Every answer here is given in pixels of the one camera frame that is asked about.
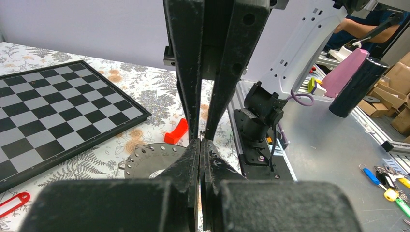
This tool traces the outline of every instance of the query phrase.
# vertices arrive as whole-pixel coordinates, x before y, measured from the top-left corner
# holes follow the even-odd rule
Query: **green tag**
[[[406,202],[398,198],[396,200],[396,203],[401,208],[401,210],[403,210],[403,212],[407,215],[407,217],[410,218],[410,207],[406,204]]]

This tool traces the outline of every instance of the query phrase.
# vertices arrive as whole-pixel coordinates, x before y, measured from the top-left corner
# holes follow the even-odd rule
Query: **chessboard frame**
[[[87,151],[91,148],[93,148],[94,146],[116,136],[117,134],[124,132],[142,122],[144,122],[149,116],[151,116],[152,114],[146,110],[143,106],[141,106],[139,103],[137,103],[133,98],[131,98],[128,94],[126,94],[124,91],[122,91],[120,88],[118,88],[116,85],[114,85],[111,81],[109,81],[106,77],[104,77],[101,73],[99,73],[98,71],[96,71],[93,67],[91,67],[89,64],[87,64],[85,61],[83,60],[78,60],[78,61],[73,61],[73,62],[68,62],[68,63],[63,63],[63,64],[59,64],[59,65],[53,65],[53,66],[48,66],[48,67],[44,67],[44,68],[39,68],[39,69],[35,69],[35,70],[29,70],[29,71],[24,71],[24,72],[16,72],[16,73],[11,73],[11,74],[7,74],[7,75],[3,75],[0,76],[0,80],[6,79],[6,78],[10,78],[10,77],[14,77],[14,76],[23,76],[23,75],[27,75],[27,74],[31,74],[31,73],[39,73],[42,71],[46,71],[46,70],[53,70],[56,68],[61,68],[61,67],[68,67],[71,65],[75,65],[75,64],[82,64],[85,66],[86,69],[88,69],[89,71],[91,71],[94,75],[96,75],[100,80],[102,80],[103,82],[105,82],[108,86],[112,87],[113,90],[115,90],[119,95],[121,95],[125,100],[127,100],[132,106],[138,108],[138,110],[140,110],[141,113],[143,113],[142,115],[134,118],[134,119],[130,119],[130,121],[125,122],[119,126],[116,126],[115,128],[106,131],[104,133],[101,133],[99,135],[97,135],[94,139],[89,140],[89,141],[85,141],[84,143],[80,144],[78,147],[73,147],[71,149],[65,150],[57,155],[55,155],[54,157],[51,157],[39,164],[36,164],[34,166],[32,166],[29,169],[26,169],[24,171],[18,172],[4,180],[0,180],[0,193],[5,192],[33,177],[35,177],[36,175],[39,175],[51,168],[53,168],[54,166],[57,166],[58,164],[76,156],[81,154],[84,151]]]

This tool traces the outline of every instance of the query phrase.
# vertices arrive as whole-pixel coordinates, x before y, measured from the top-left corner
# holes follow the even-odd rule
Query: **metal disc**
[[[375,98],[375,97],[371,97],[371,96],[365,96],[363,98],[363,100],[365,100],[366,102],[369,102],[369,103],[379,103],[380,102],[380,99]]]
[[[173,144],[149,144],[138,147],[130,154],[124,165],[125,178],[151,178],[174,163],[185,147]]]

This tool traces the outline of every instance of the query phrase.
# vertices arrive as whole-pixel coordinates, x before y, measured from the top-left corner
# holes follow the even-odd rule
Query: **red key tag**
[[[12,198],[0,204],[0,218],[18,209],[25,203],[29,202],[30,194],[28,192],[19,193]]]

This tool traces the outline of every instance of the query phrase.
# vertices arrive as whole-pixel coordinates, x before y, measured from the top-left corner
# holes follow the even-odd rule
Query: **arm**
[[[360,23],[356,23],[351,19],[344,19],[343,22],[339,24],[339,26],[336,27],[335,33],[338,33],[341,30],[344,30],[356,38],[361,38],[362,36],[366,35],[371,30],[373,30],[375,27],[376,26],[369,26],[369,25],[363,25]],[[369,41],[373,43],[377,43],[377,44],[384,43],[388,39],[390,39],[390,37],[396,32],[398,28],[399,28],[399,25],[391,26],[388,29],[384,30],[382,33],[373,37]]]

